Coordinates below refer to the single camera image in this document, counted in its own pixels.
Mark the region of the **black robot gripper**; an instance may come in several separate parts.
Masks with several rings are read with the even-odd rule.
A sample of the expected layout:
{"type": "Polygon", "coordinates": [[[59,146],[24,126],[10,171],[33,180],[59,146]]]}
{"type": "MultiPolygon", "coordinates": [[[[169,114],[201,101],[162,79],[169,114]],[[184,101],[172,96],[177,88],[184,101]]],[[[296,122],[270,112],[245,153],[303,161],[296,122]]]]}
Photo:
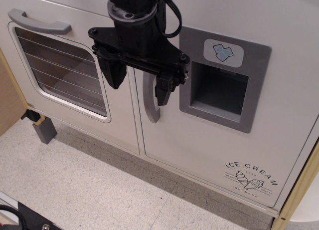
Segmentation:
{"type": "Polygon", "coordinates": [[[131,66],[156,76],[158,106],[168,103],[176,86],[185,84],[190,58],[169,42],[181,31],[179,26],[167,34],[166,7],[152,5],[134,13],[108,7],[114,27],[93,27],[88,35],[94,40],[92,47],[100,69],[109,85],[118,89],[131,66]]]}

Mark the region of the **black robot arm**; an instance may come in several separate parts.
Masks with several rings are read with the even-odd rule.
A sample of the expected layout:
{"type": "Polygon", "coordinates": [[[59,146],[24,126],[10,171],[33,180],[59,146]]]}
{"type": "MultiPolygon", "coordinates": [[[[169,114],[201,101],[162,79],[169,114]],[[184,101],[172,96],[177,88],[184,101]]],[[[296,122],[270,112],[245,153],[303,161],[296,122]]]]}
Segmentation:
{"type": "Polygon", "coordinates": [[[188,78],[190,58],[169,42],[182,28],[166,33],[166,7],[179,21],[181,13],[172,0],[108,0],[107,8],[114,27],[93,27],[88,35],[109,85],[118,89],[127,66],[156,76],[158,105],[167,105],[170,94],[188,78]]]}

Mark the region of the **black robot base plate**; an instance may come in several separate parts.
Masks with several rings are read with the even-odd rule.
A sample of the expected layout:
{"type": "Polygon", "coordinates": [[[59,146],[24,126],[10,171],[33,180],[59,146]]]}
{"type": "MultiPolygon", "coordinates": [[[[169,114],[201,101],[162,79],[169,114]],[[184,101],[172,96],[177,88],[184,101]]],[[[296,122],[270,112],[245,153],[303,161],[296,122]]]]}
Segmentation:
{"type": "Polygon", "coordinates": [[[10,212],[18,217],[18,224],[0,225],[1,230],[62,230],[60,226],[18,202],[18,207],[0,206],[1,211],[10,212]]]}

